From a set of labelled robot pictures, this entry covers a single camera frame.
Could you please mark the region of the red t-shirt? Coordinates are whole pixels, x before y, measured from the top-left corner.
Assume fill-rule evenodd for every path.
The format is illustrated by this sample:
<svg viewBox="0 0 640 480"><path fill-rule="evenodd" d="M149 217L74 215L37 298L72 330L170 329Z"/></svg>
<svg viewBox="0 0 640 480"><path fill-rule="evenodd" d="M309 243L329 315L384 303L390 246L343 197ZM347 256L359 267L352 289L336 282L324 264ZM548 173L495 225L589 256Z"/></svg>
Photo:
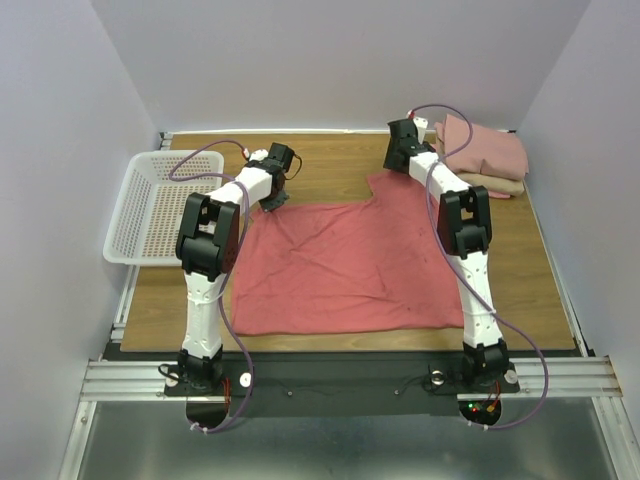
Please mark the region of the red t-shirt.
<svg viewBox="0 0 640 480"><path fill-rule="evenodd" d="M242 335L460 328L456 279L429 224L426 192L393 172L352 203L256 210L234 267Z"/></svg>

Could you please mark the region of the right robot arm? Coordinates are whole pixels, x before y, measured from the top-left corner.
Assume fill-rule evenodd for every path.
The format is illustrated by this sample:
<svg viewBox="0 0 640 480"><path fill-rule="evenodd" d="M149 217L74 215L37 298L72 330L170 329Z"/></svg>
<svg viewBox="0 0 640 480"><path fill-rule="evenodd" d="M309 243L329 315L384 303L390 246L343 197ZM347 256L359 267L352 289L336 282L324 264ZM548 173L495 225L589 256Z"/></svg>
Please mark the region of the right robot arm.
<svg viewBox="0 0 640 480"><path fill-rule="evenodd" d="M383 166L425 187L437 245L457 279L463 311L460 378L472 390L491 386L509 369L508 347L494 308L488 251L492 239L489 194L460 179L422 141L410 118L388 123L390 139Z"/></svg>

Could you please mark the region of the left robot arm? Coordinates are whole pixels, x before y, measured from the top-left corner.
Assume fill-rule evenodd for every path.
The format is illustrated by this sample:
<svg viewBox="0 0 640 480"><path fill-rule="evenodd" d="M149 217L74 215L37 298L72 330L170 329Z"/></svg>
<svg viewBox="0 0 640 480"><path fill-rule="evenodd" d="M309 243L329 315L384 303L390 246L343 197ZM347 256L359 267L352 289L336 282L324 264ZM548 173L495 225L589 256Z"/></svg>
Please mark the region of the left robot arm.
<svg viewBox="0 0 640 480"><path fill-rule="evenodd" d="M219 321L226 282L248 232L240 221L249 219L254 204L272 211L286 202L287 174L301 157L292 148L274 143L253 153L243 149L246 163L235 177L215 172L176 175L187 161L205 151L187 155L169 174L177 182L216 177L224 184L208 193L192 193L185 201L175 252L187 287L187 323L176 371L168 377L210 394L222 384Z"/></svg>

